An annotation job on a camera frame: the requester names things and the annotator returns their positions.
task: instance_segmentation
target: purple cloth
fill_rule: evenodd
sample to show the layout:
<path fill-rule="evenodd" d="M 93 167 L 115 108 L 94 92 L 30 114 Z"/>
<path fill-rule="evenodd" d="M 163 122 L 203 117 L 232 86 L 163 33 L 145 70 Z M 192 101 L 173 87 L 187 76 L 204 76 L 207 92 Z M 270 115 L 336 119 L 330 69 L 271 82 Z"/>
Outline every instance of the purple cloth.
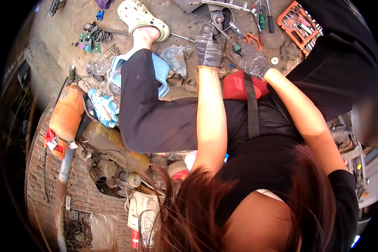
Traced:
<path fill-rule="evenodd" d="M 95 0 L 95 3 L 97 3 L 97 5 L 100 9 L 109 8 L 109 6 L 112 2 L 113 2 L 113 0 Z"/>

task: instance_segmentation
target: orange-handled pliers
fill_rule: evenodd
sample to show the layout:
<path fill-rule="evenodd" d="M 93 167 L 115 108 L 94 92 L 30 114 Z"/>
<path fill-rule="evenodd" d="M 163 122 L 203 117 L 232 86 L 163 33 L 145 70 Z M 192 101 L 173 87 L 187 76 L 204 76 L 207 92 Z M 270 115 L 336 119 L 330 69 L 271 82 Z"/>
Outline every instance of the orange-handled pliers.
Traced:
<path fill-rule="evenodd" d="M 246 42 L 247 42 L 248 44 L 251 43 L 251 41 L 249 40 L 248 37 L 253 38 L 254 40 L 256 40 L 257 45 L 258 45 L 257 50 L 260 51 L 260 50 L 262 49 L 262 45 L 260 44 L 260 42 L 259 42 L 259 40 L 257 39 L 257 37 L 253 36 L 252 34 L 247 33 L 246 36 L 245 36 L 245 39 L 246 39 Z"/>

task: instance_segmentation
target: rusty pipe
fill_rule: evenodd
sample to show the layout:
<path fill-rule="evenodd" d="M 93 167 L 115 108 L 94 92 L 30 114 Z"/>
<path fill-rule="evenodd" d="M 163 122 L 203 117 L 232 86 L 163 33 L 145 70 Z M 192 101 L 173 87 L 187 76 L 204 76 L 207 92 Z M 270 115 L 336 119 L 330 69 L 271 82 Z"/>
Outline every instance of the rusty pipe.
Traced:
<path fill-rule="evenodd" d="M 79 128 L 76 134 L 76 141 L 78 142 L 83 134 L 83 131 L 87 127 L 90 118 L 86 113 L 83 114 Z M 62 160 L 60 166 L 59 176 L 56 180 L 56 196 L 55 196 L 55 224 L 56 224 L 56 236 L 58 240 L 59 250 L 61 252 L 67 252 L 66 239 L 64 237 L 64 197 L 67 191 L 67 179 L 70 172 L 71 161 L 73 161 L 74 153 L 76 149 L 66 149 L 66 154 Z"/>

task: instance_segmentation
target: socket set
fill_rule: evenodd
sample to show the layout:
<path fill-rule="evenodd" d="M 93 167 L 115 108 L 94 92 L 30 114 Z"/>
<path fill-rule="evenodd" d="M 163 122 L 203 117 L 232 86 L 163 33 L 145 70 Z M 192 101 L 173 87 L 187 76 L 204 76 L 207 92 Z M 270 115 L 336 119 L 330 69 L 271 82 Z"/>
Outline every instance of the socket set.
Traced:
<path fill-rule="evenodd" d="M 304 8 L 293 1 L 277 18 L 277 24 L 292 38 L 307 57 L 316 39 L 323 35 L 322 27 Z"/>

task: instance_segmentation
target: concrete ground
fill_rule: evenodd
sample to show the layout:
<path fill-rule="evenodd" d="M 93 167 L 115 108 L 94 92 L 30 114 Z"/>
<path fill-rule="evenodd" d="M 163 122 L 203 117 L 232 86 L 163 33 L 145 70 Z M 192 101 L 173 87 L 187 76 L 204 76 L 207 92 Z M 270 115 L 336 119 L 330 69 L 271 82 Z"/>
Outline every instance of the concrete ground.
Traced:
<path fill-rule="evenodd" d="M 109 28 L 121 31 L 128 31 L 127 25 L 117 20 L 117 8 L 123 0 L 115 0 L 110 7 L 105 10 L 102 21 L 97 21 L 99 28 Z M 54 17 L 48 15 L 52 0 L 44 0 L 40 4 L 39 12 L 35 14 L 35 20 L 31 29 L 29 39 L 29 49 L 27 50 L 27 60 L 31 66 L 32 91 L 37 96 L 37 102 L 41 109 L 56 98 L 59 89 L 68 75 L 68 68 L 71 64 L 76 66 L 76 74 L 86 75 L 85 63 L 92 62 L 98 55 L 97 53 L 83 54 L 83 50 L 78 46 L 74 47 L 74 43 L 80 38 L 83 32 L 83 26 L 86 23 L 96 19 L 99 10 L 95 1 L 91 0 L 66 0 L 62 9 L 58 10 Z M 157 18 L 163 20 L 171 29 L 172 33 L 180 34 L 185 37 L 195 38 L 198 28 L 201 24 L 210 20 L 207 5 L 202 5 L 192 13 L 185 13 L 173 0 L 142 0 L 148 10 Z M 280 58 L 280 46 L 283 42 L 291 42 L 290 37 L 283 32 L 277 25 L 276 18 L 291 4 L 291 0 L 271 1 L 270 9 L 275 21 L 275 33 L 268 30 L 267 17 L 266 29 L 264 31 L 265 44 L 262 47 L 262 53 L 268 60 L 272 57 L 278 57 L 279 63 L 275 67 L 284 72 L 287 68 L 287 61 Z M 244 0 L 235 0 L 234 4 L 242 6 Z M 257 25 L 252 19 L 252 15 L 243 18 L 246 13 L 243 11 L 233 10 L 235 24 L 243 33 L 252 33 L 257 35 Z M 228 34 L 236 38 L 232 30 L 229 29 Z M 113 35 L 110 42 L 101 44 L 101 49 L 116 43 L 121 54 L 128 52 L 133 46 L 133 38 L 123 35 Z M 171 45 L 186 45 L 185 39 L 170 36 L 166 41 L 154 43 L 153 52 L 161 54 L 164 48 Z M 229 72 L 232 67 L 228 66 L 231 62 L 225 58 L 222 65 Z M 188 71 L 188 79 L 198 80 L 197 75 L 197 55 L 194 52 L 190 58 L 186 59 Z M 94 79 L 85 78 L 92 86 L 98 85 Z M 197 96 L 196 93 L 189 93 L 182 88 L 170 87 L 169 93 L 163 100 L 175 100 L 183 97 Z"/>

